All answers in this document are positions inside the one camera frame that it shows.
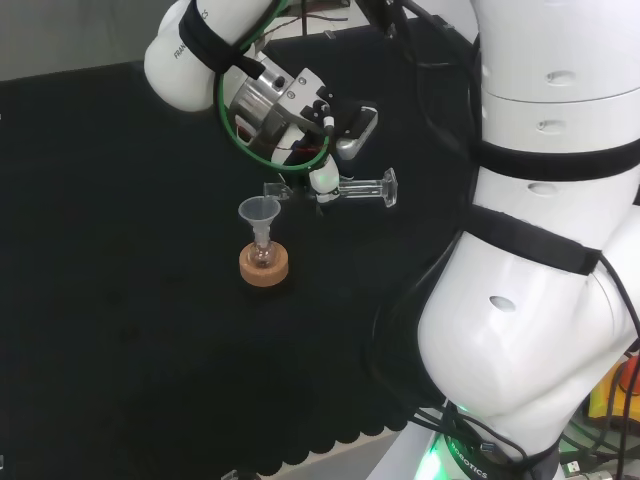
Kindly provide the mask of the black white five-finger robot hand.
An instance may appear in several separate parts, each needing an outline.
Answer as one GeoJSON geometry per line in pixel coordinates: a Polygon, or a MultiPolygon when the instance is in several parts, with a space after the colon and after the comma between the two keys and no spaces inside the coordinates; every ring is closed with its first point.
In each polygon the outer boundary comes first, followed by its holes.
{"type": "Polygon", "coordinates": [[[336,121],[330,99],[323,81],[305,69],[287,86],[272,111],[277,130],[270,160],[285,182],[301,181],[320,207],[340,196],[336,121]]]}

